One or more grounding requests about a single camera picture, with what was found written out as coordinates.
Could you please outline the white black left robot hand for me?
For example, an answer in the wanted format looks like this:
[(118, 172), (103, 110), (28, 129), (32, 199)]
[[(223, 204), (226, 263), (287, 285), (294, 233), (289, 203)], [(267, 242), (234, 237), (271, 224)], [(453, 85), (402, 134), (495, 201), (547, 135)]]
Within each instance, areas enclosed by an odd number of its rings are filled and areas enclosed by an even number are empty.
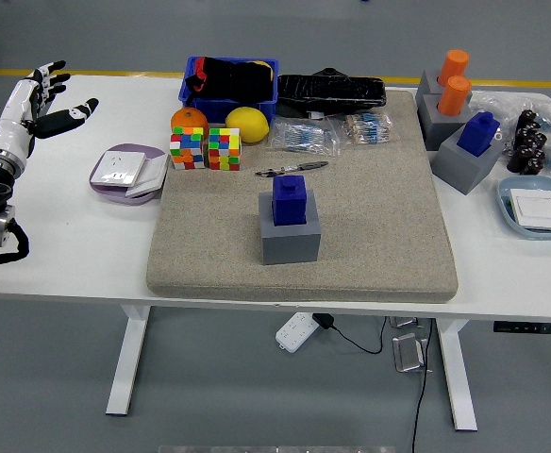
[(94, 113), (99, 101), (90, 98), (83, 104), (44, 114), (42, 111), (57, 94), (66, 90), (68, 74), (58, 74), (63, 60), (47, 63), (21, 79), (12, 91), (0, 117), (0, 161), (22, 172), (34, 142), (82, 126)]

